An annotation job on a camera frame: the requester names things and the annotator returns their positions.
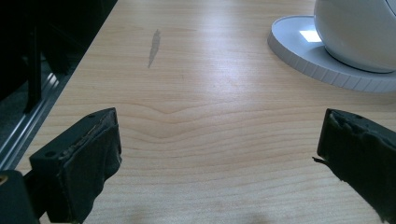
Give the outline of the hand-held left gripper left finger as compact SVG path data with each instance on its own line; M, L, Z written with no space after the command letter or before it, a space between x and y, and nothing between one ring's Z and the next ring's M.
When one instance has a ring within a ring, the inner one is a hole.
M79 120L30 158L29 196L38 216L53 223L81 223L107 179L121 165L116 109Z

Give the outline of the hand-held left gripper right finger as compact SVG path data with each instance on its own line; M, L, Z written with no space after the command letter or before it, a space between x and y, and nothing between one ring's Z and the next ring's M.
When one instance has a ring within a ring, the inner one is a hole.
M396 132L360 115L326 110L314 161L329 167L396 224Z

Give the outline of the black tripod stand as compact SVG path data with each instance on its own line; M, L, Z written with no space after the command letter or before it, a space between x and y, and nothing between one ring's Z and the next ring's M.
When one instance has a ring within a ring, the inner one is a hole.
M41 60L55 73L70 71L118 0L0 0L0 101L28 84L30 112L41 100Z

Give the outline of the white ball device round base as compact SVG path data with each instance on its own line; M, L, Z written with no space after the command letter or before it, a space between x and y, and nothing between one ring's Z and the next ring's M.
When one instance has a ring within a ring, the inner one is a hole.
M284 63L354 91L396 91L396 0L316 0L312 16L288 16L267 38Z

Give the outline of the metal floor rail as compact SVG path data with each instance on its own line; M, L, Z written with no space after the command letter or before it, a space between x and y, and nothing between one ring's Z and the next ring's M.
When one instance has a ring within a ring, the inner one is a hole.
M26 84L0 102L0 170L17 166L69 79L53 73L45 77L41 99L27 113Z

